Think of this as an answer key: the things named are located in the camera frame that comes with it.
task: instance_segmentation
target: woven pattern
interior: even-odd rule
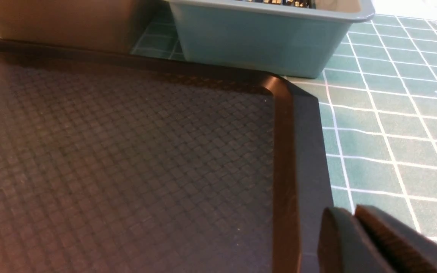
[[[251,86],[0,54],[0,273],[270,271],[273,126]]]

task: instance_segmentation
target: table surface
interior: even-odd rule
[[[133,54],[184,60],[169,10]],[[371,204],[437,242],[437,22],[377,15],[355,24],[314,80],[333,199]]]

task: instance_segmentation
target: light blue plastic bin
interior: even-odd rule
[[[236,0],[167,0],[187,61],[316,78],[371,0],[316,0],[317,9]]]

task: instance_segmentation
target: tray rim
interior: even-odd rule
[[[0,52],[107,64],[142,71],[203,77],[229,82],[249,83],[268,90],[274,97],[272,271],[274,273],[296,273],[299,271],[302,252],[299,195],[303,194],[298,191],[298,183],[301,183],[302,179],[297,181],[298,162],[296,162],[296,158],[298,149],[297,147],[295,149],[293,95],[305,96],[316,100],[316,108],[319,114],[318,100],[316,97],[284,78],[264,71],[156,59],[129,54],[96,52],[4,39],[0,39]],[[319,128],[319,133],[322,135],[321,126]]]

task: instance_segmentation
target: gray object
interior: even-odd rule
[[[0,0],[0,37],[129,53],[158,0]]]
[[[316,78],[371,0],[316,0],[316,9],[233,0],[167,0],[185,59]]]

